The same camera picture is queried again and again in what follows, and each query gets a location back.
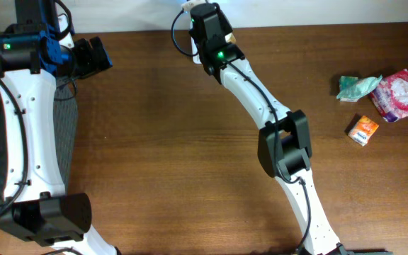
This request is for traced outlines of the teal wet wipes pack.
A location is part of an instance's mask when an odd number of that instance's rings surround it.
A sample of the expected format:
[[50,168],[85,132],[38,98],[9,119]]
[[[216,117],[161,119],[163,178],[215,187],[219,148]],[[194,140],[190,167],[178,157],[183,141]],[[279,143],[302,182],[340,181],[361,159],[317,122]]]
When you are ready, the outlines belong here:
[[343,102],[355,103],[378,87],[383,80],[382,76],[359,79],[353,86],[340,91],[336,98]]

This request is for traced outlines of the small orange packet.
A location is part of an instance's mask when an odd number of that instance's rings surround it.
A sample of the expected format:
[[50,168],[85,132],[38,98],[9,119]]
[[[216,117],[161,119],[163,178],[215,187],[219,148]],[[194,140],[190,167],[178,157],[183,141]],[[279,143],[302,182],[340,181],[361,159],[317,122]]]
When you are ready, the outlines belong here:
[[348,136],[361,146],[366,146],[379,125],[363,115],[348,132]]

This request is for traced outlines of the red purple tissue pack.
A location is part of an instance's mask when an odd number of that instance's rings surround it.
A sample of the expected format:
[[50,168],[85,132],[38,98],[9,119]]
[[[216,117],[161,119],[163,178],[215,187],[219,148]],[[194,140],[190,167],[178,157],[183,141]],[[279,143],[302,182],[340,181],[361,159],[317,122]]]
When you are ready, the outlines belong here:
[[369,93],[382,118],[389,123],[408,117],[408,70],[383,78]]

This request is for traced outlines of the white cream tube gold cap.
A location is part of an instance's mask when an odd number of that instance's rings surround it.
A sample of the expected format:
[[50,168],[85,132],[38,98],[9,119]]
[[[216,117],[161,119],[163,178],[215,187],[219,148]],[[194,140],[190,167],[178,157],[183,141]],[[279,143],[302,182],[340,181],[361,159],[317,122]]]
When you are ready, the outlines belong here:
[[237,43],[237,39],[235,38],[233,33],[229,33],[225,36],[225,41],[226,43],[232,43],[232,44],[236,44]]

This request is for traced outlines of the small teal tissue pack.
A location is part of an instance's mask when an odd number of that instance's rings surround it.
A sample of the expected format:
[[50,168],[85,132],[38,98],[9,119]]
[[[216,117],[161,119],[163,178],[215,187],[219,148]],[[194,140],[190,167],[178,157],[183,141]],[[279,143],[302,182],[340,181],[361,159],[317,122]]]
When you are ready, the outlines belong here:
[[358,77],[354,77],[354,76],[341,76],[339,78],[339,90],[343,91],[345,89],[350,88],[351,86],[353,86],[357,81],[359,80]]

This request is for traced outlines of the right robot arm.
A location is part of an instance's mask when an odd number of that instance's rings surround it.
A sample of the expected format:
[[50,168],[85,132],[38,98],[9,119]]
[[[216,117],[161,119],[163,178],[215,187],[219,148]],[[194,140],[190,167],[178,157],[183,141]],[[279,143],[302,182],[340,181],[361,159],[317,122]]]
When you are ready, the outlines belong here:
[[229,39],[233,29],[218,4],[189,1],[182,7],[191,16],[189,33],[204,70],[239,100],[259,129],[259,162],[285,192],[302,232],[297,254],[345,254],[313,181],[306,115],[292,112],[261,83],[244,53]]

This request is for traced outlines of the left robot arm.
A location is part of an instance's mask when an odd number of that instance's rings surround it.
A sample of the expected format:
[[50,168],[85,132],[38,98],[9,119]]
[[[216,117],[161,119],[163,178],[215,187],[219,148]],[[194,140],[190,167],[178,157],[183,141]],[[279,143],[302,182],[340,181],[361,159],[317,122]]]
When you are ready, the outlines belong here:
[[52,254],[118,255],[92,225],[87,194],[68,194],[57,160],[56,91],[112,67],[100,38],[73,41],[61,1],[17,1],[0,34],[0,97],[7,170],[0,230]]

